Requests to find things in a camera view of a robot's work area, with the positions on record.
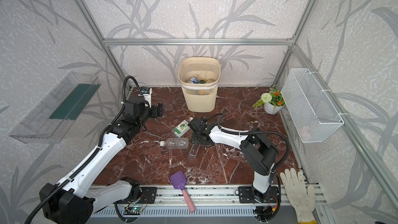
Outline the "slim clear bottle white cap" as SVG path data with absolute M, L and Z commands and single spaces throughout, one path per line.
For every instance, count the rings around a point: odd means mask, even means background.
M 189 152 L 188 158 L 190 160 L 194 160 L 197 157 L 197 155 L 198 155 L 199 149 L 200 149 L 200 145 L 199 144 L 193 144 L 192 147 L 191 147 L 191 150 Z

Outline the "lime drink square bottle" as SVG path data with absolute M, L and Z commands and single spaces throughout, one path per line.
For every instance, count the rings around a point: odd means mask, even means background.
M 177 137 L 183 137 L 189 130 L 189 122 L 193 120 L 193 117 L 183 120 L 180 124 L 172 128 L 172 133 Z

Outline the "clear crushed bottle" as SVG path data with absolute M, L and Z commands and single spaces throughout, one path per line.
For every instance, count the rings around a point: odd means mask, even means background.
M 161 147 L 167 149 L 188 149 L 189 139 L 188 138 L 169 138 L 165 141 L 160 142 Z

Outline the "blue cap water bottle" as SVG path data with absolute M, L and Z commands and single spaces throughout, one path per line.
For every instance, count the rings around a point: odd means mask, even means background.
M 196 78 L 196 77 L 191 77 L 191 78 L 187 81 L 187 83 L 189 83 L 189 84 L 198 84 L 198 83 L 199 83 L 199 80 L 198 80 L 198 78 Z

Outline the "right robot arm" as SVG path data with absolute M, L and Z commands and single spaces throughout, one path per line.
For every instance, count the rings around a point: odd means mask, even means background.
M 252 191 L 258 196 L 265 195 L 279 165 L 279 150 L 265 131 L 238 131 L 225 128 L 220 123 L 208 124 L 198 118 L 190 120 L 188 127 L 193 132 L 195 144 L 208 147 L 224 144 L 240 150 L 255 172 Z

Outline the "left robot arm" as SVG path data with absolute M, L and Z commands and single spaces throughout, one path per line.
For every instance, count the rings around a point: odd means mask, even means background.
M 43 211 L 57 224 L 84 224 L 92 214 L 121 200 L 138 200 L 138 181 L 125 177 L 99 190 L 90 187 L 111 162 L 139 134 L 150 118 L 163 116 L 163 104 L 152 106 L 148 96 L 126 100 L 118 117 L 99 135 L 98 145 L 70 173 L 56 184 L 47 183 L 39 192 L 41 202 L 26 220 Z

